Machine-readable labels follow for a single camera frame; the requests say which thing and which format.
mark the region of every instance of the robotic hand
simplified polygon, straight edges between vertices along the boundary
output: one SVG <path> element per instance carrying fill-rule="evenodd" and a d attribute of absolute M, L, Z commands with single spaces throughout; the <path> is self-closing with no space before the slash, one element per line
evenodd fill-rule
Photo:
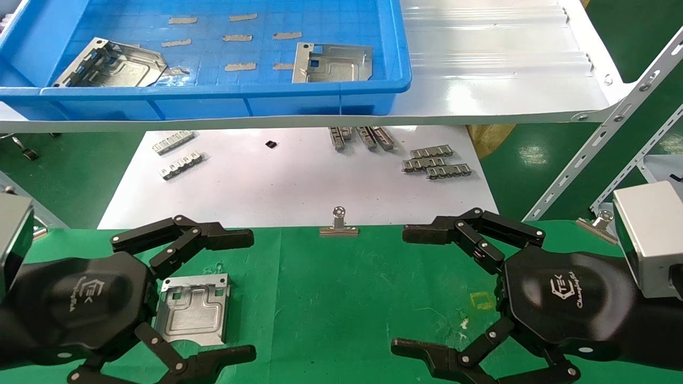
<path fill-rule="evenodd" d="M 482 234 L 521 250 L 505 260 Z M 497 275 L 501 318 L 463 351 L 397 338 L 391 352 L 421 359 L 433 377 L 463 384 L 573 383 L 581 371 L 565 355 L 683 370 L 676 352 L 683 344 L 683 301 L 643 296 L 624 258 L 544 251 L 544 237 L 537 228 L 478 208 L 439 216 L 430 225 L 407 225 L 407 243 L 455 243 Z M 549 367 L 500 379 L 486 374 L 479 363 L 508 337 Z"/>
<path fill-rule="evenodd" d="M 8 195 L 0 193 L 0 198 Z M 0 231 L 0 370 L 85 359 L 69 374 L 69 383 L 132 384 L 100 370 L 142 341 L 168 367 L 159 383 L 212 383 L 223 367 L 256 358 L 255 348 L 247 345 L 183 359 L 150 326 L 158 279 L 169 277 L 204 248 L 252 246 L 251 230 L 227 231 L 220 223 L 176 216 L 113 236 L 114 254 L 106 258 L 66 258 L 19 268 L 31 244 L 32 212 L 30 200 L 12 198 L 19 225 L 13 237 L 2 236 L 12 231 Z M 149 267 L 134 256 L 171 241 Z"/>

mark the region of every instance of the green mat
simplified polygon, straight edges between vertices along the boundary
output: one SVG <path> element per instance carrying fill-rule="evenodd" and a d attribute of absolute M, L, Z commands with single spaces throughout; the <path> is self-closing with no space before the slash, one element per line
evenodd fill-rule
<path fill-rule="evenodd" d="M 571 221 L 537 223 L 549 251 L 619 249 Z M 431 383 L 424 363 L 389 352 L 392 338 L 464 348 L 497 318 L 494 278 L 455 245 L 409 245 L 401 227 L 361 228 L 358 238 L 320 238 L 317 228 L 255 230 L 256 244 L 203 251 L 177 276 L 229 273 L 227 345 L 253 344 L 253 363 L 224 369 L 219 383 Z M 28 261 L 102 257 L 115 232 L 60 230 L 35 243 Z M 507 254 L 514 249 L 500 246 Z M 154 252 L 141 255 L 149 260 Z M 173 345 L 184 355 L 192 342 Z M 570 359 L 580 383 L 683 383 L 683 373 L 632 364 Z M 0 372 L 0 383 L 65 383 L 77 364 Z M 508 340 L 482 364 L 494 376 L 542 368 L 544 362 Z M 154 383 L 165 367 L 138 344 L 104 373 Z"/>

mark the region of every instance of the ctek logo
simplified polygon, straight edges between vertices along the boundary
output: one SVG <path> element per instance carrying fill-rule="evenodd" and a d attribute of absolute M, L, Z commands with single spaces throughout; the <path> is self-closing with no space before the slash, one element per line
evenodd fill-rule
<path fill-rule="evenodd" d="M 554 279 L 550 279 L 550 287 L 553 290 L 553 294 L 562 300 L 566 300 L 576 293 L 574 291 L 574 284 L 571 280 L 565 280 L 562 275 L 555 275 Z"/>

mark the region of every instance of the yellow mark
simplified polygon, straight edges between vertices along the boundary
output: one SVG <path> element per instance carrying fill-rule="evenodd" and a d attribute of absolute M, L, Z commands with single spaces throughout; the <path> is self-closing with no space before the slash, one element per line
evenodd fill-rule
<path fill-rule="evenodd" d="M 495 301 L 491 299 L 488 292 L 476 292 L 470 294 L 470 300 L 472 300 L 472 306 L 478 310 L 492 310 L 496 307 Z"/>

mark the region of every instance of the blue plastic tray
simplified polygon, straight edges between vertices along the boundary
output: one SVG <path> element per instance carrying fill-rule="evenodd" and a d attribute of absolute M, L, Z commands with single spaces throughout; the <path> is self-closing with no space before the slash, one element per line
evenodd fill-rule
<path fill-rule="evenodd" d="M 198 20 L 170 25 L 171 17 Z M 303 37 L 273 40 L 279 32 Z M 223 41 L 235 34 L 253 40 Z M 94 37 L 140 44 L 190 73 L 150 87 L 49 87 Z M 187 38 L 192 44 L 161 46 Z M 292 84 L 292 71 L 273 64 L 294 63 L 297 42 L 373 46 L 372 77 Z M 257 68 L 224 69 L 245 62 Z M 0 100 L 30 120 L 384 115 L 410 80 L 399 0 L 30 0 L 0 36 Z"/>

